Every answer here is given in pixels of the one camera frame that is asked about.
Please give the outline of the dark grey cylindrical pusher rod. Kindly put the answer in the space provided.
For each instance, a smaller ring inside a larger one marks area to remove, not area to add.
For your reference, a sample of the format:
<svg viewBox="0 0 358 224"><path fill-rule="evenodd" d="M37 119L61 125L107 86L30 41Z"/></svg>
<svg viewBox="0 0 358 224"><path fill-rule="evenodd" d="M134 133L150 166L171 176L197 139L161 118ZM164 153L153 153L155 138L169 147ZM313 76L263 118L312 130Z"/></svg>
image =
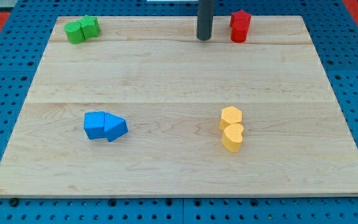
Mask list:
<svg viewBox="0 0 358 224"><path fill-rule="evenodd" d="M212 36L214 0L199 0L196 24L196 37L207 41Z"/></svg>

